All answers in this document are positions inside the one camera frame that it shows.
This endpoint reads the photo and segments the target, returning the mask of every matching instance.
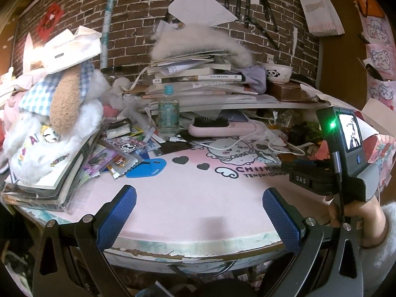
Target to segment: blue card holder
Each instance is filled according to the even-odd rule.
[[[163,158],[145,159],[125,175],[129,178],[156,176],[165,168],[165,166],[166,161]]]

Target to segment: black bristles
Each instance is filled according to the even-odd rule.
[[[227,127],[228,119],[224,117],[208,118],[208,117],[195,117],[194,126],[195,127]]]

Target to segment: camera screen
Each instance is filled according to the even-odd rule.
[[[338,116],[344,133],[346,148],[348,150],[360,147],[358,126],[353,115],[340,114]]]

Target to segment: metal screw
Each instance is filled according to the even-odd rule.
[[[87,214],[87,215],[83,216],[82,222],[84,222],[84,223],[91,222],[93,218],[94,218],[94,217],[93,217],[92,215]]]
[[[50,220],[47,222],[47,227],[52,228],[55,225],[56,221],[55,220]]]
[[[316,224],[316,220],[314,218],[306,218],[305,223],[309,226],[314,226]]]
[[[351,227],[350,227],[350,224],[349,224],[349,223],[343,223],[343,228],[344,228],[346,231],[350,231],[350,230],[351,230]]]

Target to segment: black wire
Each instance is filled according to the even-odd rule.
[[[343,190],[342,190],[342,178],[341,178],[341,173],[336,174],[336,179],[337,179],[337,186],[338,186],[338,195],[340,197],[340,212],[341,212],[341,225],[345,223],[345,209],[344,209],[344,196],[343,196]]]

